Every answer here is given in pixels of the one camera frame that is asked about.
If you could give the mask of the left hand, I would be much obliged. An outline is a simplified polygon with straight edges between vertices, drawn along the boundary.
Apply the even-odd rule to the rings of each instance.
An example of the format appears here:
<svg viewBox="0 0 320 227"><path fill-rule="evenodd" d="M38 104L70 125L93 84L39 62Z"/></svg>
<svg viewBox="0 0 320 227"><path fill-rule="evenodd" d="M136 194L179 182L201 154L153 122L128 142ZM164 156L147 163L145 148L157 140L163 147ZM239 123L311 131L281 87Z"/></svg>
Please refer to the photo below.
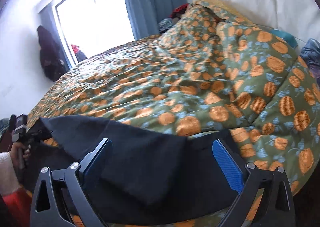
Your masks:
<svg viewBox="0 0 320 227"><path fill-rule="evenodd" d="M10 150L10 157L15 168L20 168L21 161L25 162L31 155L30 149L21 142L14 142Z"/></svg>

